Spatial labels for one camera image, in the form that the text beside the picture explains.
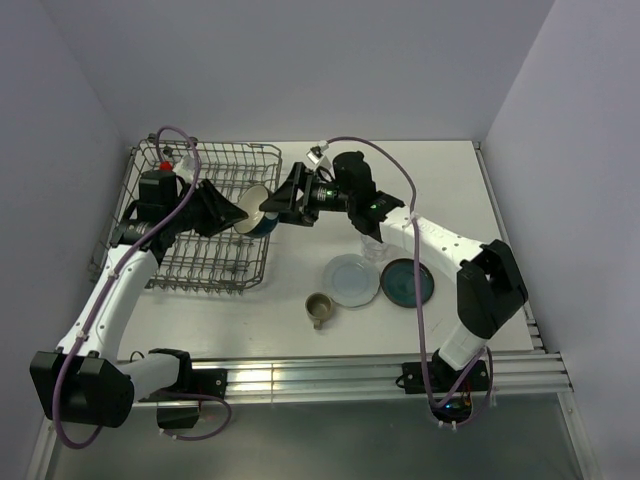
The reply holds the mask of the teal and cream bowl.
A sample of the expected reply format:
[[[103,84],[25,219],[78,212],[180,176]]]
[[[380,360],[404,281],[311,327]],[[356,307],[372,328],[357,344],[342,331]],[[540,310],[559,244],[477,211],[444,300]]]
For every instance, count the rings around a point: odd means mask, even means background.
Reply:
[[[251,238],[262,238],[271,234],[278,224],[278,215],[260,209],[270,195],[270,190],[264,185],[254,185],[239,198],[237,206],[248,217],[234,225],[238,234]]]

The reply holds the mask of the beige ceramic mug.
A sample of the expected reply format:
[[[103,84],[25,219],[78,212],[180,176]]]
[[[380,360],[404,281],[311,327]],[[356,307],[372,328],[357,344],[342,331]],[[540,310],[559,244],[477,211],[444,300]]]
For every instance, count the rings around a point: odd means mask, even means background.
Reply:
[[[334,302],[328,295],[315,292],[307,297],[305,311],[313,328],[321,330],[334,314]]]

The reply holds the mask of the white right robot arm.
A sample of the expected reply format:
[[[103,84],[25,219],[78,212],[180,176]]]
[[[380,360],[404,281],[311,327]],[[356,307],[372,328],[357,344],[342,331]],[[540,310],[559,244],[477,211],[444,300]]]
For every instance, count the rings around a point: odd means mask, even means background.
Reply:
[[[467,377],[467,365],[529,299],[511,248],[499,239],[482,243],[461,236],[379,190],[360,151],[337,155],[332,169],[327,181],[318,170],[295,163],[260,210],[305,227],[322,211],[344,212],[361,234],[444,273],[456,286],[458,322],[438,349],[432,370],[438,386],[457,388]]]

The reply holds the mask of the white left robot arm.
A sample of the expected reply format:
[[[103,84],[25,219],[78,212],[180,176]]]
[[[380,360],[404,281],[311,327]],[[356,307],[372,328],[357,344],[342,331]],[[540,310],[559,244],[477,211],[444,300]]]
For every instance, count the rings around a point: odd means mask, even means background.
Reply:
[[[183,399],[195,386],[188,352],[155,348],[119,365],[122,336],[140,295],[184,233],[212,237],[245,220],[244,210],[204,179],[192,184],[149,170],[113,231],[103,271],[79,318],[52,352],[39,351],[30,374],[46,417],[117,428],[133,404],[162,390]]]

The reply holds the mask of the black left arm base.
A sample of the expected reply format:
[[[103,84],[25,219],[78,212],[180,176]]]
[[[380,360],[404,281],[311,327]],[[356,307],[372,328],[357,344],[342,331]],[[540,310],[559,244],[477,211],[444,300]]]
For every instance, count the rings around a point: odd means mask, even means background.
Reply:
[[[212,397],[224,400],[228,384],[228,370],[224,368],[193,370],[188,382],[182,386],[165,387],[155,392],[152,402],[194,401],[187,407],[159,406],[156,422],[160,429],[169,431],[189,430],[200,420],[203,403]]]

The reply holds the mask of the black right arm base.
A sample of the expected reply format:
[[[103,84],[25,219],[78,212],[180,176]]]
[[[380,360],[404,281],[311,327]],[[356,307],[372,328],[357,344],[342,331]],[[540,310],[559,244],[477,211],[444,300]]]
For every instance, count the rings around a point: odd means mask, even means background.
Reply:
[[[452,370],[446,363],[428,361],[429,382],[432,393],[447,394],[455,382],[462,378],[456,393],[447,403],[431,413],[439,428],[449,427],[456,430],[460,425],[476,418],[493,402],[493,364],[477,360],[470,372],[462,376],[462,372]]]

